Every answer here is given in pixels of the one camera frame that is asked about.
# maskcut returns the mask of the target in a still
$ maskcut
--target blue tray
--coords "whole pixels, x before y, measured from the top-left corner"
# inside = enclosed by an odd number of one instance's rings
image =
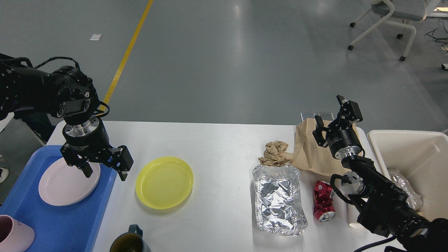
[[[10,215],[34,229],[34,242],[26,252],[91,252],[106,210],[116,172],[103,164],[98,185],[80,202],[56,207],[40,198],[40,178],[62,157],[60,148],[50,145],[38,149],[0,207],[0,214]]]

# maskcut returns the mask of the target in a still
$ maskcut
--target dark green mug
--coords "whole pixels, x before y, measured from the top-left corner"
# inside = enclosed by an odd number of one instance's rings
[[[109,252],[151,252],[142,237],[143,230],[137,224],[130,225],[127,233],[115,239]]]

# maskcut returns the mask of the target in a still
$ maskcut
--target person's shoe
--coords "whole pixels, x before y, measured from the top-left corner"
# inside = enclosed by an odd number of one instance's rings
[[[8,169],[1,168],[1,167],[0,167],[0,170],[1,170],[0,183],[2,183],[7,178],[9,171],[8,171]]]

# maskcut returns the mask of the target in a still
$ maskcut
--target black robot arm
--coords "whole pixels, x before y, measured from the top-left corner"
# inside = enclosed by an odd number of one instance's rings
[[[55,59],[72,60],[75,67],[66,65],[51,74],[37,70]],[[98,110],[100,105],[107,111]],[[90,177],[92,169],[87,161],[103,163],[115,169],[122,181],[126,179],[134,161],[126,146],[114,148],[109,144],[101,120],[109,108],[99,100],[92,79],[81,72],[75,60],[54,57],[33,67],[28,58],[0,54],[0,120],[10,112],[62,117],[67,125],[61,153],[69,166],[75,165]]]
[[[409,252],[443,251],[448,239],[448,220],[438,218],[430,222],[417,214],[407,205],[406,192],[376,171],[371,159],[359,156],[363,149],[353,130],[353,123],[362,121],[358,104],[342,96],[337,98],[340,104],[337,118],[324,127],[322,118],[316,116],[313,131],[318,145],[329,147],[332,156],[351,170],[343,176],[332,175],[331,186],[337,195],[356,206],[358,222],[370,232],[385,237],[392,234]],[[348,199],[337,188],[336,179],[341,180]],[[385,251],[398,250],[388,246]]]

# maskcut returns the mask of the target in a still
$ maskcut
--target red can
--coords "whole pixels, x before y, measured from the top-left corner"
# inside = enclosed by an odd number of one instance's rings
[[[318,180],[314,187],[314,217],[320,222],[327,222],[336,216],[333,207],[335,192],[329,183]]]

